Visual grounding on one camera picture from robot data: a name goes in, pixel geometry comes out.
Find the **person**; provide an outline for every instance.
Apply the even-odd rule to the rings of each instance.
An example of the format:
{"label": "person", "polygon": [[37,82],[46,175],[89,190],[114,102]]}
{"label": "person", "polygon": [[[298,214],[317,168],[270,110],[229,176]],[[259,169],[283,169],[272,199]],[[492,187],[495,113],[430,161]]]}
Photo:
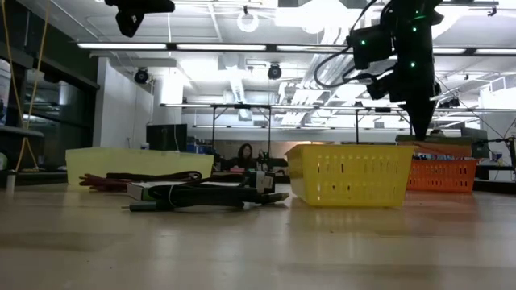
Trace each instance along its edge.
{"label": "person", "polygon": [[432,137],[444,137],[444,132],[441,129],[434,129],[430,132]]}
{"label": "person", "polygon": [[232,167],[256,169],[256,161],[252,158],[251,144],[245,143],[240,146],[238,157],[231,160]]}

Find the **ceiling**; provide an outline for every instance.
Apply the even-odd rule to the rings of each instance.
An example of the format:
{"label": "ceiling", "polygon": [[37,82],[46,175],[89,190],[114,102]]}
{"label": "ceiling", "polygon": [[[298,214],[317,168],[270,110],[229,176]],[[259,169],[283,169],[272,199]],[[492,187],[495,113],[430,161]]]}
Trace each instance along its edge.
{"label": "ceiling", "polygon": [[[44,16],[46,0],[18,0],[39,16]],[[313,0],[300,8],[277,8],[277,1],[267,1],[261,8],[249,8],[258,15],[259,25],[253,32],[244,32],[237,25],[242,11],[241,5],[233,7],[215,4],[178,4],[172,14],[151,14],[145,17],[136,36],[128,39],[119,32],[114,16],[117,9],[108,7],[97,0],[51,0],[52,17],[50,23],[61,29],[76,41],[81,42],[201,42],[201,43],[254,43],[254,44],[320,44],[328,30],[316,34],[306,31],[317,28],[322,21],[340,21],[343,26],[353,22],[360,9],[347,9],[336,0]],[[498,13],[488,17],[489,7],[461,8],[445,14],[447,23],[441,25],[436,46],[486,46],[516,48],[516,7],[506,9],[508,3],[499,1]],[[330,3],[331,9],[318,10],[316,4]],[[290,25],[277,26],[278,19],[287,19],[297,11],[298,21]],[[365,22],[374,18],[378,9],[372,9]],[[196,97],[223,95],[231,90],[231,83],[224,71],[219,70],[220,53],[199,52],[119,52],[108,54],[114,63],[127,74],[134,72],[137,60],[174,59],[177,60],[188,78],[185,96],[195,101]],[[241,53],[245,59],[244,69],[249,63],[264,62],[265,67],[256,66],[252,72],[242,76],[242,86],[246,91],[278,92],[282,81],[300,81],[310,74],[315,63],[311,54]],[[283,69],[283,80],[270,81],[267,67],[277,62]],[[150,69],[157,75],[166,73],[167,68]],[[478,103],[478,89],[500,75],[516,72],[516,57],[457,57],[439,56],[435,58],[437,77],[443,82],[443,92],[460,92],[460,97],[468,106]]]}

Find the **yellow basket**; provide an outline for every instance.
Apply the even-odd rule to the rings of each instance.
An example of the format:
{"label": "yellow basket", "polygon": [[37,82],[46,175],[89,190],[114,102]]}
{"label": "yellow basket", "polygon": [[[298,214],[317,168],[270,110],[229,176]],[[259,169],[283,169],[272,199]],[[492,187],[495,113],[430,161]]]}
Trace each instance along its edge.
{"label": "yellow basket", "polygon": [[314,206],[401,206],[414,149],[297,145],[286,153],[290,184]]}

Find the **table surface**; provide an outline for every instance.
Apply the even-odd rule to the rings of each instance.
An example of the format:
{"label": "table surface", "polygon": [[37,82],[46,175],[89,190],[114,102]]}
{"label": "table surface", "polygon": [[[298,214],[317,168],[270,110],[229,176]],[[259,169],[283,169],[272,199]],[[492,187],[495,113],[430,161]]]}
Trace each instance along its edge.
{"label": "table surface", "polygon": [[[288,185],[278,185],[289,190]],[[65,185],[0,192],[1,289],[515,289],[516,198],[400,209],[130,213]]]}

